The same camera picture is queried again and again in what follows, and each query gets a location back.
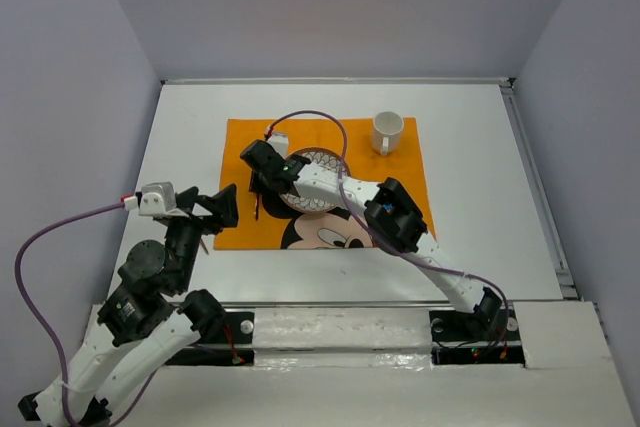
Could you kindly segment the orange Mickey Mouse cloth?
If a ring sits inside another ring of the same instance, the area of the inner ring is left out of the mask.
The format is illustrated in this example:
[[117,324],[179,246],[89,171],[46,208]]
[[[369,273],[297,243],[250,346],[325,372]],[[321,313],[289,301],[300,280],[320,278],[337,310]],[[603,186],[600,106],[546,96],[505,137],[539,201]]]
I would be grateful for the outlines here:
[[376,185],[395,180],[423,214],[428,228],[435,227],[420,147],[413,117],[393,152],[382,156],[373,148],[374,122],[370,118],[231,119],[220,170],[220,185],[237,187],[239,221],[219,234],[217,250],[344,249],[370,248],[373,243],[349,211],[316,199],[279,195],[262,187],[240,155],[267,130],[288,138],[289,155],[308,158],[328,170],[343,161],[343,173]]

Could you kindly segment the floral patterned plate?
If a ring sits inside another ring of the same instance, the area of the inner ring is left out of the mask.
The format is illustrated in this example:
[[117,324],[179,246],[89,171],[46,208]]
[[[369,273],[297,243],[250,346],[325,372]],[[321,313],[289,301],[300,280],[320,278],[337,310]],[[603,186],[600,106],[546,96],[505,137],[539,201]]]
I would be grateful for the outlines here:
[[347,163],[340,166],[340,154],[323,147],[305,147],[290,153],[287,160],[294,157],[309,160],[311,173],[305,173],[293,191],[280,194],[281,200],[303,214],[321,214],[341,205],[337,187],[332,183],[337,180],[338,170],[348,176],[350,169]]

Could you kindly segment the white ceramic mug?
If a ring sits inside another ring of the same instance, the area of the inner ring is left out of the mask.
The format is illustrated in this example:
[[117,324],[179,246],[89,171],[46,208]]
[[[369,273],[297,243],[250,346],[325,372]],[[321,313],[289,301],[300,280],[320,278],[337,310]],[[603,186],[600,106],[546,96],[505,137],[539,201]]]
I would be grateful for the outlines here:
[[381,156],[394,152],[404,131],[404,119],[397,113],[386,111],[377,114],[372,121],[372,148]]

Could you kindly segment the copper knife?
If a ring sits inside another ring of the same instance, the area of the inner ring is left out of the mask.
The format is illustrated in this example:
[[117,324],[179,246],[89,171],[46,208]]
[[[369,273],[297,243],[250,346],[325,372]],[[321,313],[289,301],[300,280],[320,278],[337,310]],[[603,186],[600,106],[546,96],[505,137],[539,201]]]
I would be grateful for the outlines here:
[[200,242],[199,242],[199,243],[200,243],[200,247],[203,249],[203,251],[204,251],[207,255],[209,255],[209,249],[207,248],[207,246],[206,246],[206,244],[205,244],[204,240],[203,240],[203,239],[200,239]]

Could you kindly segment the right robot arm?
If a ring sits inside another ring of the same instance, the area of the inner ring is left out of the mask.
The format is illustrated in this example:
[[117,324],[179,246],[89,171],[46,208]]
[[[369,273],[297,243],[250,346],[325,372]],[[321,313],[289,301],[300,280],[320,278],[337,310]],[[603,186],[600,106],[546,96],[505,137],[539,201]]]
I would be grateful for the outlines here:
[[255,140],[240,154],[267,190],[320,200],[344,208],[364,228],[375,245],[425,274],[460,315],[462,331],[470,338],[506,337],[509,310],[504,292],[493,282],[457,270],[429,231],[423,213],[401,182],[350,177],[340,157],[333,168],[302,155],[283,157],[265,140]]

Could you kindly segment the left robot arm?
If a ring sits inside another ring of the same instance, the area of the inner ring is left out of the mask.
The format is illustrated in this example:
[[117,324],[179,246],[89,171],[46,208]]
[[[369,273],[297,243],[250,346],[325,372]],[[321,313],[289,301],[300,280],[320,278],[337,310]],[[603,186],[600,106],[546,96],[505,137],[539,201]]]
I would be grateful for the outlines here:
[[226,312],[207,290],[189,288],[201,240],[234,228],[239,221],[237,187],[213,196],[197,187],[176,192],[156,182],[115,204],[90,211],[137,211],[162,224],[163,241],[142,240],[118,270],[120,283],[108,296],[72,358],[26,291],[22,260],[37,232],[21,246],[14,262],[20,295],[53,341],[59,376],[44,390],[24,396],[18,409],[27,422],[44,426],[108,426],[121,402],[183,348],[215,339]]

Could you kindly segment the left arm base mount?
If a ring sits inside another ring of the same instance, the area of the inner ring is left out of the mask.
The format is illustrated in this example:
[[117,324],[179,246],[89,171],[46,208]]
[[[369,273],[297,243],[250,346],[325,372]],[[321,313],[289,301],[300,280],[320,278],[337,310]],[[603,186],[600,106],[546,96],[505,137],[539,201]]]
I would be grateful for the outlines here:
[[182,348],[166,366],[235,367],[253,363],[253,311],[230,311],[224,325]]

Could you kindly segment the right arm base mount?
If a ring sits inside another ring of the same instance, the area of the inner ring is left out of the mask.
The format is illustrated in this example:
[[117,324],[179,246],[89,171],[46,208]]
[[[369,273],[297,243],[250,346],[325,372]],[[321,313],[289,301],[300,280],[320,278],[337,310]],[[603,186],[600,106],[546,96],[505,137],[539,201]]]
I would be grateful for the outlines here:
[[515,311],[501,310],[495,327],[471,333],[464,314],[454,310],[429,312],[432,339],[431,360],[435,366],[525,364],[519,324]]

